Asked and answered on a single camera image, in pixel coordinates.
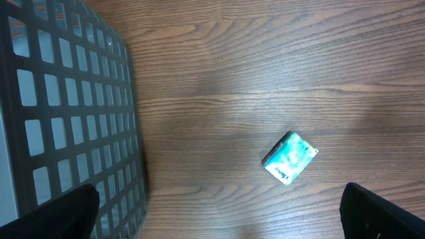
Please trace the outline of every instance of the blue package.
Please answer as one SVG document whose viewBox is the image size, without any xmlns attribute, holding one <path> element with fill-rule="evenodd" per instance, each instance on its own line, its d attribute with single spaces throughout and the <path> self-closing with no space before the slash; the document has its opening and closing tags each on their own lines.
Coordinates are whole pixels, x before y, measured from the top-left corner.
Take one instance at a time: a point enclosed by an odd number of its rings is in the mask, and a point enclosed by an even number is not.
<svg viewBox="0 0 425 239">
<path fill-rule="evenodd" d="M 289 132 L 263 159 L 263 166 L 289 186 L 318 152 L 297 133 Z"/>
</svg>

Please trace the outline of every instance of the brown wood surface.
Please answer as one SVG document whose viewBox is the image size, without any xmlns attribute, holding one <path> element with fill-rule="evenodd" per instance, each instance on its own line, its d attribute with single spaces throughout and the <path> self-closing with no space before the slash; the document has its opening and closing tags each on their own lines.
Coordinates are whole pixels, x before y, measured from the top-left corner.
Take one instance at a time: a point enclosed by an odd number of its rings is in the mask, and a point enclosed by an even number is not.
<svg viewBox="0 0 425 239">
<path fill-rule="evenodd" d="M 89 0 L 133 56 L 142 238 L 343 238 L 362 186 L 425 218 L 425 2 Z M 260 161 L 319 149 L 286 187 Z"/>
</svg>

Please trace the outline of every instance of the gray basket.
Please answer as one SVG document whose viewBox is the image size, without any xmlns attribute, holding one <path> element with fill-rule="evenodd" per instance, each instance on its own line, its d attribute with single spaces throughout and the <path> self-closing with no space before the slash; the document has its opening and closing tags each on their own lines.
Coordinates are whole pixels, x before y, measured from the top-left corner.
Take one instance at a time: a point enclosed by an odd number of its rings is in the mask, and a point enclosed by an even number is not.
<svg viewBox="0 0 425 239">
<path fill-rule="evenodd" d="M 93 238 L 129 238 L 147 183 L 131 58 L 80 1 L 0 0 L 0 226 L 92 183 Z"/>
</svg>

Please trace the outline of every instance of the wooden table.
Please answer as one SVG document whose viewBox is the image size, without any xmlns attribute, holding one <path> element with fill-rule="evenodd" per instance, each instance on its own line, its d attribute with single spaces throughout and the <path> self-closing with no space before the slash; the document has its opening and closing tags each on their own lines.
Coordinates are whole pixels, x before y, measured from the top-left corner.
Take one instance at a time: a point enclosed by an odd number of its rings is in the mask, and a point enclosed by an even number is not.
<svg viewBox="0 0 425 239">
<path fill-rule="evenodd" d="M 91 0 L 133 55 L 142 238 L 343 238 L 352 181 L 425 218 L 425 2 Z M 290 187 L 260 161 L 320 150 Z"/>
</svg>

